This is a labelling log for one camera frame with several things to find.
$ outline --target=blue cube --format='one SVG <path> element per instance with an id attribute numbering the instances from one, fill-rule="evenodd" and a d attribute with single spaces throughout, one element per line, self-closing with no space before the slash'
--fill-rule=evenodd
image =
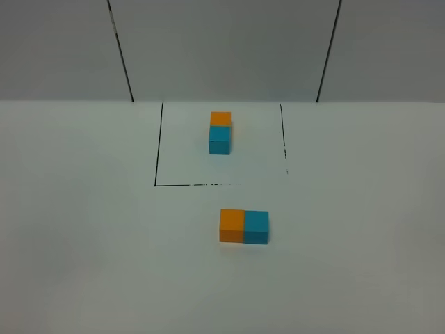
<path id="1" fill-rule="evenodd" d="M 267 244 L 269 241 L 269 212 L 244 212 L 244 244 Z"/>
<path id="2" fill-rule="evenodd" d="M 231 127 L 210 127 L 210 154 L 230 154 Z"/>

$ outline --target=orange cube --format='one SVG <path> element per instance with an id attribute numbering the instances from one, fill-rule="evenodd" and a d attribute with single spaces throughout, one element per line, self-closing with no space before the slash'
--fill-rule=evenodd
<path id="1" fill-rule="evenodd" d="M 230 111 L 212 111 L 210 116 L 211 127 L 230 127 L 232 113 Z"/>
<path id="2" fill-rule="evenodd" d="M 220 242 L 244 242 L 244 210 L 221 209 Z"/>

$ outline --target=toy block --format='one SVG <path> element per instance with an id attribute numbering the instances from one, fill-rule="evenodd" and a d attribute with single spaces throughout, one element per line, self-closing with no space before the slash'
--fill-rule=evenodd
<path id="1" fill-rule="evenodd" d="M 269 240 L 269 212 L 245 211 L 244 244 L 267 244 Z"/>
<path id="2" fill-rule="evenodd" d="M 244 210 L 221 209 L 220 242 L 244 241 Z"/>
<path id="3" fill-rule="evenodd" d="M 210 127 L 209 153 L 230 154 L 231 127 Z"/>
<path id="4" fill-rule="evenodd" d="M 232 126 L 232 113 L 229 111 L 212 111 L 210 115 L 211 127 Z"/>

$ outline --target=black line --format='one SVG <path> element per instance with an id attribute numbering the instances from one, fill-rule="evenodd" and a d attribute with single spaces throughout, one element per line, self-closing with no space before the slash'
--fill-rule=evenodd
<path id="1" fill-rule="evenodd" d="M 325 67 L 323 68 L 323 74 L 321 75 L 321 81 L 320 81 L 320 87 L 318 88 L 318 94 L 317 94 L 317 100 L 316 100 L 317 102 L 320 102 L 321 88 L 323 87 L 323 82 L 325 80 L 327 62 L 329 61 L 329 57 L 331 54 L 332 41 L 334 40 L 335 31 L 337 29 L 337 21 L 339 20 L 339 14 L 340 14 L 340 8 L 341 8 L 342 1 L 343 0 L 339 0 L 339 7 L 337 8 L 337 14 L 335 15 L 334 27 L 332 28 L 332 34 L 331 34 L 331 41 L 329 42 L 329 47 L 327 48 Z"/>
<path id="2" fill-rule="evenodd" d="M 157 184 L 156 186 L 191 186 L 192 184 Z"/>
<path id="3" fill-rule="evenodd" d="M 240 186 L 241 183 L 220 183 L 220 184 L 157 184 L 155 186 Z"/>
<path id="4" fill-rule="evenodd" d="M 131 101 L 134 102 L 133 91 L 131 90 L 130 80 L 128 78 L 127 67 L 126 67 L 125 61 L 124 61 L 124 54 L 122 53 L 122 48 L 120 46 L 118 29 L 116 28 L 116 24 L 114 22 L 114 16 L 113 16 L 113 11 L 111 10 L 110 0 L 106 0 L 106 2 L 108 3 L 108 10 L 110 11 L 111 24 L 113 25 L 114 36 L 116 37 L 116 42 L 117 42 L 118 48 L 119 48 L 120 60 L 122 61 L 122 66 L 124 67 L 125 79 L 127 80 L 127 86 L 128 86 L 128 90 L 130 92 L 130 98 L 131 98 Z"/>
<path id="5" fill-rule="evenodd" d="M 281 111 L 281 128 L 283 131 L 284 160 L 287 160 L 286 139 L 284 138 L 283 107 L 282 107 L 281 103 L 280 103 L 280 111 Z"/>
<path id="6" fill-rule="evenodd" d="M 159 139 L 158 139 L 158 154 L 156 157 L 156 172 L 154 174 L 154 186 L 156 185 L 156 181 L 158 180 L 158 164 L 159 164 L 159 148 L 161 147 L 161 131 L 162 131 L 162 114 L 164 110 L 164 102 L 161 105 L 161 121 L 159 122 Z"/>
<path id="7" fill-rule="evenodd" d="M 284 145 L 284 149 L 286 149 L 286 139 L 284 139 L 283 107 L 281 106 L 281 103 L 280 103 L 280 111 L 281 111 L 281 128 L 283 131 L 283 145 Z"/>

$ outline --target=white wall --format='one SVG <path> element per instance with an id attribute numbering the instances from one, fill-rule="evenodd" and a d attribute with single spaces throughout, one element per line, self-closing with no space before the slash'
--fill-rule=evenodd
<path id="1" fill-rule="evenodd" d="M 321 101 L 445 101 L 445 2 L 344 0 Z"/>
<path id="2" fill-rule="evenodd" d="M 130 100 L 106 0 L 6 0 L 0 100 Z"/>
<path id="3" fill-rule="evenodd" d="M 135 100 L 315 101 L 337 0 L 112 0 Z"/>

